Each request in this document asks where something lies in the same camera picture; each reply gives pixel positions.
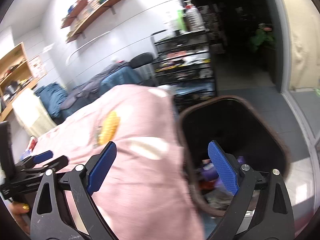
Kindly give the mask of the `person's left hand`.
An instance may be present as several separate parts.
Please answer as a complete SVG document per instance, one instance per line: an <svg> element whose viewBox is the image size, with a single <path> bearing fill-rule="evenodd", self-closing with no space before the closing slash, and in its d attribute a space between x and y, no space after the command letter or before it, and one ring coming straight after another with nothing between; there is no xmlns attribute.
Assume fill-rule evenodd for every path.
<svg viewBox="0 0 320 240"><path fill-rule="evenodd" d="M19 227L26 233L30 234L30 227L27 222L23 219L23 215L27 214L30 210L29 205L25 203L12 202L10 204L10 212L19 225Z"/></svg>

